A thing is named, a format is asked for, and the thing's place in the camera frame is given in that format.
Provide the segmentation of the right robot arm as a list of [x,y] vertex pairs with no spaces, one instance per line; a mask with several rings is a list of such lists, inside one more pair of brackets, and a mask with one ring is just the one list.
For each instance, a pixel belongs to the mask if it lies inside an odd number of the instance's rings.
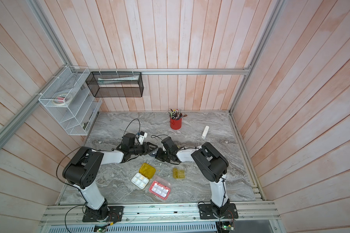
[[222,218],[228,210],[230,201],[226,190],[227,159],[209,142],[195,148],[180,148],[171,137],[161,141],[156,159],[173,165],[182,162],[195,162],[204,177],[209,180],[212,191],[211,203],[202,204],[200,213],[212,213]]

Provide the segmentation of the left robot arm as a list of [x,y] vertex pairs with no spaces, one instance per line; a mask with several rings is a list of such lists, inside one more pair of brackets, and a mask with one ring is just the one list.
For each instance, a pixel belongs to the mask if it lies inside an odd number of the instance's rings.
[[142,156],[158,148],[157,145],[144,142],[146,133],[128,133],[122,137],[121,143],[115,149],[95,150],[81,147],[62,172],[64,179],[77,188],[86,202],[86,210],[99,215],[108,214],[108,202],[102,196],[95,182],[101,165],[120,164],[132,160],[133,155]]

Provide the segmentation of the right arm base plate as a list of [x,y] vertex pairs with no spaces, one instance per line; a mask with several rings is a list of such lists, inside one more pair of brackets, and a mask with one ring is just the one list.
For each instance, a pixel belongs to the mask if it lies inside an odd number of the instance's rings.
[[197,205],[201,219],[238,219],[238,212],[236,205],[233,203],[226,203],[222,207],[217,207],[212,203],[199,203]]

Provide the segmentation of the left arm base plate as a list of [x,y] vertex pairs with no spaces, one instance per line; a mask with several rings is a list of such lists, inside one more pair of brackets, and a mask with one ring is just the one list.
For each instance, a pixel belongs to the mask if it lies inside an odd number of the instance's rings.
[[86,207],[83,222],[119,222],[122,220],[123,206],[102,206],[99,210]]

